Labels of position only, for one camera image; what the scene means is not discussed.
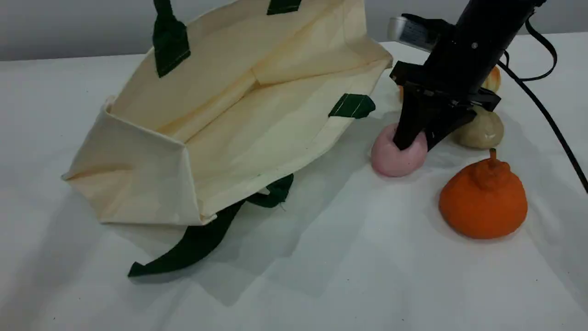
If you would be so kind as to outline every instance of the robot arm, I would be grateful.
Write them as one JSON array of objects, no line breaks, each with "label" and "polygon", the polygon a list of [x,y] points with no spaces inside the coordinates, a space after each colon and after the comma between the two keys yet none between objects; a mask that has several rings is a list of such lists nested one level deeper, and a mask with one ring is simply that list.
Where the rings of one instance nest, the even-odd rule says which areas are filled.
[{"label": "robot arm", "polygon": [[391,21],[395,41],[430,51],[423,65],[398,62],[390,77],[405,101],[393,142],[408,148],[424,131],[428,149],[500,102],[481,88],[525,21],[545,0],[470,0],[456,25],[405,14]]}]

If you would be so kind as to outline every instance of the white tablecloth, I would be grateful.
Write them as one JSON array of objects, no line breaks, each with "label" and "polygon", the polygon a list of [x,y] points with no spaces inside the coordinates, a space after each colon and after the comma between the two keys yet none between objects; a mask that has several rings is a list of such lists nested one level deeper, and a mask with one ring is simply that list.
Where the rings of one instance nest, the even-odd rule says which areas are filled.
[{"label": "white tablecloth", "polygon": [[[588,171],[588,33],[547,37],[560,62],[529,86]],[[385,45],[402,61],[427,56]],[[521,77],[551,65],[530,36],[509,51]],[[246,206],[197,266],[130,281],[135,260],[165,252],[181,231],[150,237],[102,226],[59,176],[141,59],[0,62],[1,330],[588,329],[588,196],[539,110],[506,75],[499,158],[529,198],[515,235],[471,241],[437,210],[447,180],[486,152],[445,141],[411,176],[373,173],[371,143],[400,110],[387,71],[372,95],[377,111],[295,174],[283,208]]]}]

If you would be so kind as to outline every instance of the green strap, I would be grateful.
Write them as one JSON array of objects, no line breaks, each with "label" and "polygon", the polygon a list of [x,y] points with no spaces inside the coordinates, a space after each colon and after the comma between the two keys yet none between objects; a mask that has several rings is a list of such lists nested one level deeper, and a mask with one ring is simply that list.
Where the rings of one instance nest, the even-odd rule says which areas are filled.
[{"label": "green strap", "polygon": [[248,197],[246,200],[252,204],[256,204],[259,207],[274,208],[280,203],[286,201],[292,182],[294,181],[294,175],[288,175],[280,180],[273,182],[268,185],[269,194],[255,193]]},{"label": "green strap", "polygon": [[364,118],[376,109],[368,95],[345,93],[337,101],[329,116]]},{"label": "green strap", "polygon": [[268,7],[268,15],[298,11],[301,1],[302,0],[271,0]]},{"label": "green strap", "polygon": [[186,25],[173,15],[170,0],[153,0],[157,18],[153,28],[155,66],[163,77],[190,56]]},{"label": "green strap", "polygon": [[293,175],[289,175],[268,185],[269,194],[267,196],[254,194],[255,198],[251,196],[219,211],[216,214],[216,220],[205,226],[189,226],[182,239],[169,252],[146,265],[133,263],[128,277],[174,272],[202,260],[221,243],[245,201],[262,207],[275,207],[286,200],[293,178]]}]

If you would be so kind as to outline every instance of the pink fake fruit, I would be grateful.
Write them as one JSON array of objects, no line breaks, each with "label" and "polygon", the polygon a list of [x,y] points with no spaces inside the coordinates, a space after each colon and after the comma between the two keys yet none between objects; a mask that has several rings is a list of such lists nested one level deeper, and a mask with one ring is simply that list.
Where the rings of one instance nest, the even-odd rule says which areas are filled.
[{"label": "pink fake fruit", "polygon": [[428,152],[423,132],[416,136],[409,148],[399,150],[393,141],[397,126],[392,124],[384,128],[372,147],[372,167],[387,177],[403,177],[421,168]]}]

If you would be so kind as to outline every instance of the tote bag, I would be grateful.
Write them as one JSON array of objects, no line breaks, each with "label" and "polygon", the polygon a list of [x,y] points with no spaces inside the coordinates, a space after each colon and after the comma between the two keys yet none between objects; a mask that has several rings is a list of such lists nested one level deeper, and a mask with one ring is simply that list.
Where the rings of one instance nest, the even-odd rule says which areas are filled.
[{"label": "tote bag", "polygon": [[189,226],[152,262],[173,266],[131,276],[206,256],[246,200],[277,206],[295,171],[375,109],[392,62],[366,34],[363,0],[238,0],[187,26],[169,0],[155,8],[153,49],[63,176],[102,223]]}]

